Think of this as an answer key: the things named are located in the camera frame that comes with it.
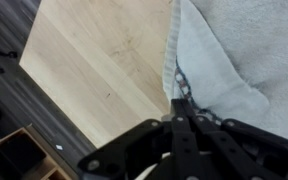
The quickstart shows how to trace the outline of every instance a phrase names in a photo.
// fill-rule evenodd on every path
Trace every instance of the cloth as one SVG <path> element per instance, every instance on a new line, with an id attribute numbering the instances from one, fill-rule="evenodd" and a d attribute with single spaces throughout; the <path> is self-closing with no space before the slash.
<path id="1" fill-rule="evenodd" d="M 163 86 L 288 139 L 288 0 L 174 0 Z"/>

